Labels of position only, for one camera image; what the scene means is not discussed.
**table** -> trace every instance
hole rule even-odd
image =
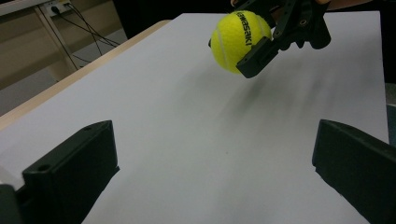
[[[21,186],[29,164],[111,119],[120,171],[84,223],[368,223],[311,159],[320,119],[388,142],[379,14],[326,14],[328,47],[292,46],[250,79],[212,58],[222,16],[182,14],[0,120],[0,179]]]

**yellow tennis ball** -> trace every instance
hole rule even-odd
[[[210,48],[222,68],[240,74],[236,64],[264,36],[271,39],[271,27],[261,16],[246,10],[234,11],[219,20]]]

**robotic hand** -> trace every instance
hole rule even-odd
[[[295,42],[302,48],[309,42],[313,49],[329,45],[331,37],[323,20],[329,3],[315,0],[239,0],[235,10],[248,10],[262,16],[274,29],[273,39],[263,38],[236,65],[246,78],[257,76],[271,62],[279,50],[286,50]],[[281,12],[275,21],[272,13]]]

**floor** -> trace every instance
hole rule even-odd
[[[118,43],[122,43],[127,40],[122,29],[106,36],[106,38]],[[112,50],[112,47],[105,45],[102,42],[98,42],[98,46],[102,54]],[[84,66],[88,62],[100,57],[101,53],[99,49],[96,44],[93,43],[86,48],[77,51],[74,55],[82,59],[79,60],[80,66]],[[0,90],[0,116],[6,114],[18,105],[23,104],[25,101],[55,83],[56,81],[50,75],[48,69],[44,68],[12,86]],[[385,89],[388,112],[389,143],[392,146],[396,146],[396,84],[386,83]]]

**power outlet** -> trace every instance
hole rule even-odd
[[[71,9],[71,7],[67,6],[67,4],[71,4],[70,0],[54,0],[44,4],[44,8],[47,10],[51,17],[56,16],[57,14],[52,11],[53,7],[57,7],[58,10],[62,13]]]

